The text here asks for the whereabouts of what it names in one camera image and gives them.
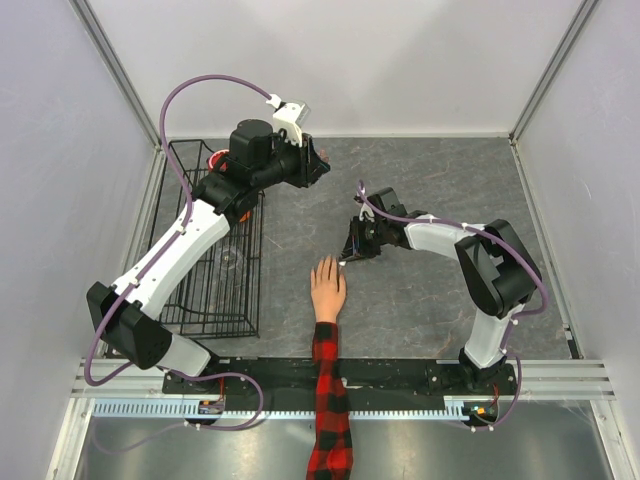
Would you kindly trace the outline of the red plaid sleeve forearm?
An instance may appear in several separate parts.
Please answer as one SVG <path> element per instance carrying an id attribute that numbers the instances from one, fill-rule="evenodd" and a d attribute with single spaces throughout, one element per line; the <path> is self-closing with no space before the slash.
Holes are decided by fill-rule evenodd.
<path id="1" fill-rule="evenodd" d="M 348 479 L 353 467 L 353 446 L 346 388 L 338 370 L 338 327 L 317 323 L 312 360 L 315 387 L 315 444 L 307 479 Z"/>

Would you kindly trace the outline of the glitter nail polish bottle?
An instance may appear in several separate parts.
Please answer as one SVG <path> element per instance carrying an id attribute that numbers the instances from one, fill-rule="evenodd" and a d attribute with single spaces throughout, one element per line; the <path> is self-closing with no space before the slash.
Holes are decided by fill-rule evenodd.
<path id="1" fill-rule="evenodd" d="M 330 160 L 329 157 L 326 155 L 322 155 L 321 156 L 321 161 L 322 161 L 322 165 L 325 168 L 326 171 L 330 171 L 331 170 L 331 165 L 330 165 Z"/>

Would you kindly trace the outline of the mannequin hand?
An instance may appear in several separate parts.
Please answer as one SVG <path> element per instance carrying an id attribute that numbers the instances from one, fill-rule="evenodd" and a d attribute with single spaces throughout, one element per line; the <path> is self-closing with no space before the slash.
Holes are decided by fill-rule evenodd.
<path id="1" fill-rule="evenodd" d="M 346 278 L 336 258 L 327 256 L 311 269 L 310 293 L 316 322 L 335 324 L 347 296 Z"/>

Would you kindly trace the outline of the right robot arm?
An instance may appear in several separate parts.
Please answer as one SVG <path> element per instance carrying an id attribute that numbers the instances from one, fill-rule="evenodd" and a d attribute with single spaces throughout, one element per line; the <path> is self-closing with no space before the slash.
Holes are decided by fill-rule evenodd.
<path id="1" fill-rule="evenodd" d="M 502 219 L 468 224 L 409 212 L 391 187 L 368 195 L 360 183 L 355 201 L 360 211 L 350 221 L 341 262 L 372 259 L 392 245 L 458 263 L 476 314 L 457 377 L 465 391 L 483 392 L 506 361 L 514 325 L 548 304 L 540 270 L 514 228 Z"/>

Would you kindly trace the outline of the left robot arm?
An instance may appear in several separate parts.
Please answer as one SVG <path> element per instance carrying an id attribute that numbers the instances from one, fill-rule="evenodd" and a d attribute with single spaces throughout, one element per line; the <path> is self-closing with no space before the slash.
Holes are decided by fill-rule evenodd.
<path id="1" fill-rule="evenodd" d="M 227 149 L 215 154 L 208 174 L 189 192 L 176 221 L 127 273 L 87 292 L 96 341 L 104 341 L 136 367 L 164 367 L 184 375 L 198 393 L 219 382 L 212 353 L 173 333 L 158 317 L 197 261 L 279 183 L 308 188 L 329 172 L 298 121 L 241 121 Z"/>

